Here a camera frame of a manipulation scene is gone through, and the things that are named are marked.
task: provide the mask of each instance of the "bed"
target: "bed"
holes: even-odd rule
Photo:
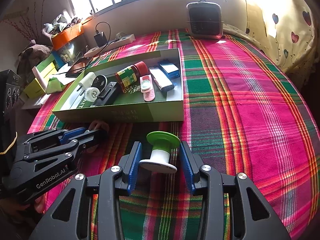
[[[136,140],[148,155],[146,135],[171,132],[219,172],[245,172],[297,239],[316,213],[319,193],[319,131],[305,101],[260,50],[231,35],[214,41],[195,40],[185,30],[157,32],[106,52],[94,65],[170,48],[179,48],[182,57],[185,121],[110,124],[97,150],[83,153],[80,172],[102,173],[128,154]],[[29,132],[81,125],[63,123],[52,114],[62,94],[49,97]],[[176,174],[139,170],[136,190],[121,198],[126,239],[196,239],[202,197],[190,195],[179,162],[175,150],[170,163],[178,168]],[[46,194],[46,209],[69,181]],[[96,204],[94,195],[92,239],[97,239]],[[225,197],[225,239],[229,218]]]

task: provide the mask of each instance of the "power strip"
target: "power strip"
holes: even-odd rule
[[[135,40],[136,39],[134,37],[134,34],[130,34],[128,36],[122,37],[121,39],[119,39],[119,41],[115,41],[115,42],[111,41],[111,43],[109,43],[109,45],[106,47],[106,49],[112,50],[112,49],[115,49],[115,48],[119,48],[119,47],[122,47],[124,45],[130,44]],[[93,56],[97,55],[98,53],[100,53],[101,50],[103,50],[103,47],[105,47],[105,45],[103,45],[101,47],[95,47],[93,49],[90,49],[86,54],[84,54],[84,56],[85,57],[93,57]]]

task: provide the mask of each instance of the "wire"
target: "wire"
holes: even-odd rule
[[[98,26],[100,23],[106,23],[106,24],[108,24],[108,26],[109,26],[109,38],[108,38],[108,42],[107,42],[107,44],[108,44],[109,41],[110,41],[110,36],[111,36],[111,27],[110,27],[110,24],[107,23],[107,22],[99,22],[99,23],[97,23],[97,25],[96,25],[96,32],[98,31],[98,30],[97,30],[97,26]]]
[[[116,42],[116,41],[118,41],[118,40],[114,40],[114,41],[112,41],[112,42],[110,42],[110,43],[107,43],[107,44],[102,48],[102,50],[100,50],[95,56],[97,56],[98,54],[101,54],[111,43]],[[85,67],[91,66],[92,64],[96,63],[96,62],[99,60],[99,57],[100,57],[100,56],[101,56],[101,55],[98,55],[93,62],[90,62],[90,63],[89,63],[88,65],[86,65]]]
[[[66,72],[61,72],[61,73],[57,73],[57,74],[53,74],[53,75],[65,74],[65,73],[73,72],[73,71],[80,70],[80,69],[85,69],[85,67],[76,68],[76,69],[68,70],[68,71],[66,71]]]

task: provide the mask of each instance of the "white phone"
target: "white phone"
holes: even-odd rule
[[[167,92],[174,89],[174,84],[172,84],[170,79],[167,78],[167,76],[157,66],[150,67],[149,71],[161,92]]]

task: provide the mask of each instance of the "smartphone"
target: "smartphone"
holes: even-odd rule
[[[82,57],[78,59],[66,73],[66,77],[78,77],[91,59],[92,57]]]
[[[149,68],[149,71],[152,75],[153,80],[160,88],[161,92],[167,92],[174,89],[174,84],[170,81],[169,78],[161,71],[157,66]]]

